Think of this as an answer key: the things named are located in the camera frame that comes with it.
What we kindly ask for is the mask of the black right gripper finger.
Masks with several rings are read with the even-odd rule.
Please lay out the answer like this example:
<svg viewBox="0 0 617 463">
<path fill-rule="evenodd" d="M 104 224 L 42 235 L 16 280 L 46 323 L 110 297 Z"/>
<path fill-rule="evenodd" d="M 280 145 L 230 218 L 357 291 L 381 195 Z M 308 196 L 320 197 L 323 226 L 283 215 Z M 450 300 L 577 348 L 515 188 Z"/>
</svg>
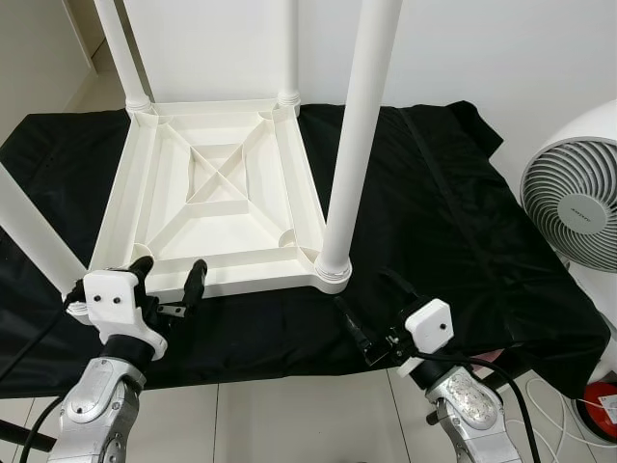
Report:
<svg viewBox="0 0 617 463">
<path fill-rule="evenodd" d="M 413 284 L 389 268 L 382 268 L 382 294 L 392 303 L 414 303 L 419 297 Z"/>
<path fill-rule="evenodd" d="M 362 318 L 353 312 L 351 305 L 344 299 L 343 296 L 336 296 L 334 304 L 341 313 L 343 313 L 345 328 L 347 332 L 352 336 L 354 343 L 357 345 L 361 353 L 374 353 L 378 344 L 374 342 L 373 334 L 369 328 L 365 326 Z"/>
</svg>

